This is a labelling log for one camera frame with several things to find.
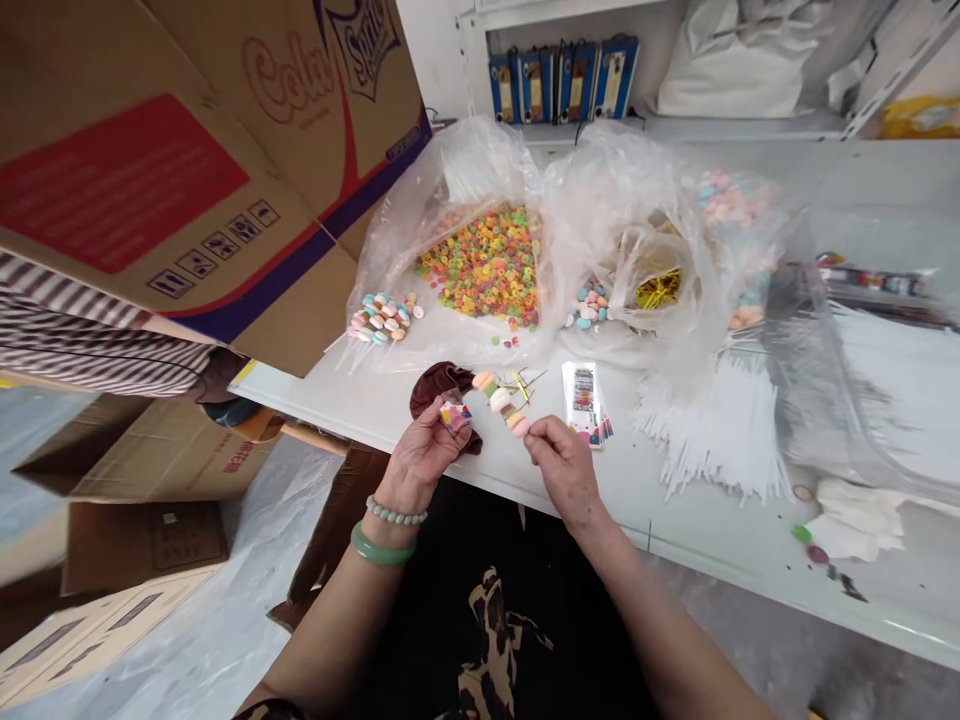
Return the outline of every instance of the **jade bangle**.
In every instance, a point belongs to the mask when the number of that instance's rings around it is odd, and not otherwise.
[[[360,557],[374,565],[400,565],[409,560],[413,556],[413,551],[417,549],[416,539],[410,547],[402,550],[387,550],[377,547],[367,540],[367,536],[360,529],[360,523],[353,526],[353,532],[350,533],[350,543]]]

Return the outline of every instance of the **blue binder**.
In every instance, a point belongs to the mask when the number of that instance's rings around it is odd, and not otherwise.
[[[507,125],[520,123],[520,86],[517,82],[513,53],[490,58],[490,90],[493,93],[493,112],[497,122]]]
[[[517,56],[523,123],[553,122],[553,73],[556,48],[533,48]]]
[[[639,49],[640,43],[633,36],[617,35],[604,41],[600,48],[594,117],[616,120],[623,117],[630,95],[630,83],[637,68]]]
[[[579,42],[560,51],[560,99],[557,122],[589,120],[596,88],[597,44]]]

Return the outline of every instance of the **beaded bracelet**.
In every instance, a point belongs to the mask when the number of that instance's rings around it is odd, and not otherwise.
[[[383,505],[373,499],[373,495],[367,498],[367,510],[376,515],[381,520],[396,523],[397,525],[419,525],[427,519],[427,513],[419,515],[404,515]]]

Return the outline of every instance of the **brown hair scrunchie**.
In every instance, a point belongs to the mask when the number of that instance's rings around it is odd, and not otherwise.
[[[433,365],[427,370],[417,384],[413,386],[413,392],[410,393],[410,414],[416,420],[421,413],[433,404],[437,395],[442,395],[447,390],[458,388],[461,393],[466,394],[473,390],[473,373],[457,367],[452,362],[443,361]],[[483,447],[483,438],[477,435],[474,430],[470,440],[464,446],[460,454],[479,455]]]

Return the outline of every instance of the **wrist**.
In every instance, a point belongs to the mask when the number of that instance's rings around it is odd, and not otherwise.
[[[576,521],[565,524],[567,532],[573,536],[581,548],[584,543],[599,540],[611,528],[619,527],[600,498],[588,503]]]
[[[383,480],[373,493],[373,499],[398,514],[421,515],[430,505],[435,485],[424,483],[411,473],[388,465]],[[390,522],[368,511],[363,516],[360,529],[377,547],[400,550],[413,544],[420,527]]]
[[[421,515],[430,505],[436,486],[436,480],[425,482],[408,470],[388,465],[373,499],[394,512]]]
[[[419,525],[398,525],[367,512],[360,521],[360,530],[367,540],[384,550],[403,550],[413,544]]]

